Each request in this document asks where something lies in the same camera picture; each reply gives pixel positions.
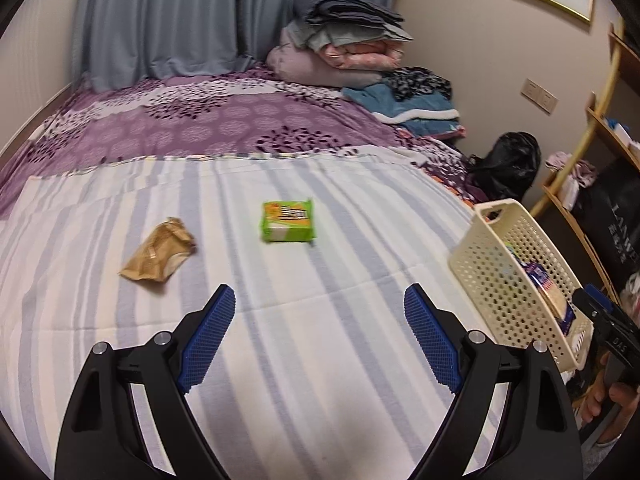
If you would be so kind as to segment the black backpack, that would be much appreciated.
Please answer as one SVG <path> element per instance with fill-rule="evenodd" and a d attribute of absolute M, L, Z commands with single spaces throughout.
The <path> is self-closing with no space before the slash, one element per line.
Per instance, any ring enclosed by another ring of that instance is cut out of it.
<path fill-rule="evenodd" d="M 534 184 L 540 164 L 537 139 L 523 131 L 503 133 L 485 157 L 473 155 L 464 162 L 466 180 L 488 200 L 519 202 Z"/>

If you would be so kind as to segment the black-white patterned garment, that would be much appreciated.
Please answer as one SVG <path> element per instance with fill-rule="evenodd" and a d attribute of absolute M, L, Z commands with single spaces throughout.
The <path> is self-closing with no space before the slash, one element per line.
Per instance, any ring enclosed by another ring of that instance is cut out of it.
<path fill-rule="evenodd" d="M 382 81 L 390 88 L 397 101 L 427 96 L 434 92 L 440 93 L 447 100 L 452 98 L 451 82 L 424 67 L 401 67 L 386 73 Z"/>

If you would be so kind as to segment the black LANWEI shopping bag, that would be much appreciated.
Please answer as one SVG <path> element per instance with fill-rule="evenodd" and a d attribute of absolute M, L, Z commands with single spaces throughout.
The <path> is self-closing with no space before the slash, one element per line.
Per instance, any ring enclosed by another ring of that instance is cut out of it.
<path fill-rule="evenodd" d="M 639 170 L 618 158 L 579 192 L 573 207 L 616 292 L 639 271 L 639 206 Z"/>

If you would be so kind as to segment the striped white-blue bed cover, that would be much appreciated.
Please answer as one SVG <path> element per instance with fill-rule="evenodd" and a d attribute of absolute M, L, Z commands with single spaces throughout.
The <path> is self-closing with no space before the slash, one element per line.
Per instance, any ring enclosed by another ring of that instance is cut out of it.
<path fill-rule="evenodd" d="M 265 243 L 262 204 L 312 200 L 311 243 Z M 119 275 L 160 223 L 196 252 L 164 284 Z M 404 315 L 419 283 L 482 317 L 448 259 L 471 209 L 380 155 L 140 159 L 27 181 L 1 230 L 1 411 L 44 474 L 92 346 L 172 330 L 215 289 L 235 316 L 188 394 L 235 479 L 405 479 L 452 400 Z"/>

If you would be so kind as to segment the pink folded clothes on shelf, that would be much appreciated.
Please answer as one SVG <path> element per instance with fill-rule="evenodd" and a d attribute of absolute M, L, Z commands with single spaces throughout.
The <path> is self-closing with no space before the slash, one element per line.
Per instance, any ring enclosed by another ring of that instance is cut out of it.
<path fill-rule="evenodd" d="M 546 159 L 546 167 L 554 172 L 560 172 L 570 161 L 570 154 L 555 152 Z M 579 192 L 583 188 L 589 188 L 597 179 L 597 169 L 585 159 L 579 159 L 570 170 L 570 174 L 563 182 L 558 199 L 567 211 L 571 211 L 578 199 Z"/>

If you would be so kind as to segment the blue fleece blanket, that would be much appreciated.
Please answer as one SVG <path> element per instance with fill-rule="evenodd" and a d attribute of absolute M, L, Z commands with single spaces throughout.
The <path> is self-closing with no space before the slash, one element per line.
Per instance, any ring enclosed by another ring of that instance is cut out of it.
<path fill-rule="evenodd" d="M 387 84 L 371 84 L 363 89 L 343 88 L 342 95 L 379 122 L 409 131 L 416 138 L 457 139 L 465 136 L 460 114 L 440 92 L 418 94 L 398 101 Z"/>

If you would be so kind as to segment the blue-grey curtain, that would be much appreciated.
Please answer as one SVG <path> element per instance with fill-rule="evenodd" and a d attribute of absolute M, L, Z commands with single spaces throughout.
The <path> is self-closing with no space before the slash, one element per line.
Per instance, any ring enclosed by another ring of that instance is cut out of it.
<path fill-rule="evenodd" d="M 390 6 L 393 0 L 367 0 Z M 78 0 L 72 79 L 96 92 L 221 75 L 266 58 L 294 0 Z"/>

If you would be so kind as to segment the cream perforated plastic basket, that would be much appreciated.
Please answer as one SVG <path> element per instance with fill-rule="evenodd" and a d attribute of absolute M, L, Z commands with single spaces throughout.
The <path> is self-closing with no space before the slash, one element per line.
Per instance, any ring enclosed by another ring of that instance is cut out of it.
<path fill-rule="evenodd" d="M 550 304 L 544 289 L 527 275 L 537 263 L 565 300 L 572 318 Z M 545 342 L 562 373 L 586 364 L 592 323 L 572 305 L 580 287 L 576 275 L 529 212 L 516 200 L 495 200 L 474 206 L 469 229 L 449 257 L 449 266 L 495 342 L 525 348 Z"/>

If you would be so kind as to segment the stack of folded quilts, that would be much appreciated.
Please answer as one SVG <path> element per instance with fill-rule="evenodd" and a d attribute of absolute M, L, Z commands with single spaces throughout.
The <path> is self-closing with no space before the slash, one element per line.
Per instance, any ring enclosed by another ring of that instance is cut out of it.
<path fill-rule="evenodd" d="M 401 66 L 404 18 L 368 0 L 294 0 L 266 64 L 281 80 L 362 89 Z"/>

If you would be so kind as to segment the tan pastry wrapper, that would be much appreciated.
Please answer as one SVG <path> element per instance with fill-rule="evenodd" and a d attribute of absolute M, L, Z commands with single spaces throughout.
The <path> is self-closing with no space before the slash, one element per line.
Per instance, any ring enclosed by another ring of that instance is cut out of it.
<path fill-rule="evenodd" d="M 179 218 L 169 217 L 136 249 L 119 275 L 133 282 L 164 284 L 194 252 L 194 236 Z"/>

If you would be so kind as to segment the purple floral bedsheet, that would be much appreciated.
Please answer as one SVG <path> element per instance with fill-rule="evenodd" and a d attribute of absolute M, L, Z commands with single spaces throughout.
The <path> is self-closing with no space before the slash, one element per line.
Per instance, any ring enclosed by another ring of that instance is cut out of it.
<path fill-rule="evenodd" d="M 382 124 L 342 90 L 281 80 L 254 68 L 222 76 L 145 79 L 105 92 L 81 89 L 47 117 L 1 170 L 1 215 L 31 177 L 142 156 L 282 154 L 360 145 L 413 148 L 416 138 Z"/>

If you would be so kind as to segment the small green cracker pack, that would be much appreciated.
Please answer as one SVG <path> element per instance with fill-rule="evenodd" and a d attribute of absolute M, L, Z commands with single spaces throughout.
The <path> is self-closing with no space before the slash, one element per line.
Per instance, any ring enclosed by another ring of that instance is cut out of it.
<path fill-rule="evenodd" d="M 265 243 L 311 243 L 316 238 L 312 200 L 263 203 L 260 234 Z"/>

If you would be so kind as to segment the beige wall socket plate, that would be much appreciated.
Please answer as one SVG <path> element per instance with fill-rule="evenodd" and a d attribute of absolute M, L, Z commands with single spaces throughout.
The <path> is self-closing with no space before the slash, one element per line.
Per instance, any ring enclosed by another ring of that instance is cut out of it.
<path fill-rule="evenodd" d="M 547 115 L 551 115 L 558 105 L 558 98 L 554 94 L 530 79 L 524 81 L 521 95 L 538 106 Z"/>

